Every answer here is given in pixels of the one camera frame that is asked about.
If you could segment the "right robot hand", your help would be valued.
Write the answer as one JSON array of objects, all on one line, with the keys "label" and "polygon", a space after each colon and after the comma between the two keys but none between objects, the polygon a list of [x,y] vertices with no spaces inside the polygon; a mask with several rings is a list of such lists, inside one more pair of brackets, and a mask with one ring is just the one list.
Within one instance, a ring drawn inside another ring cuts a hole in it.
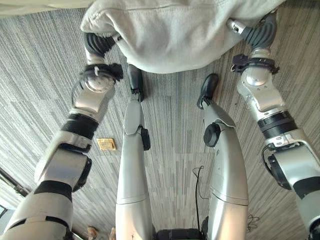
[{"label": "right robot hand", "polygon": [[276,12],[270,12],[265,15],[255,27],[247,26],[233,18],[229,18],[226,25],[250,46],[251,58],[268,58],[270,47],[277,34]]}]

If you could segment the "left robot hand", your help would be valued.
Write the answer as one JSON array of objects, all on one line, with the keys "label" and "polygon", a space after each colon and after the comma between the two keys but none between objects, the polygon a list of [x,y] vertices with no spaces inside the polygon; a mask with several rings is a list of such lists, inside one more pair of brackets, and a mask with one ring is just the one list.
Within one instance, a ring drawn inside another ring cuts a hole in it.
[{"label": "left robot hand", "polygon": [[104,64],[105,54],[123,38],[120,34],[99,36],[95,33],[84,34],[84,50],[88,65]]}]

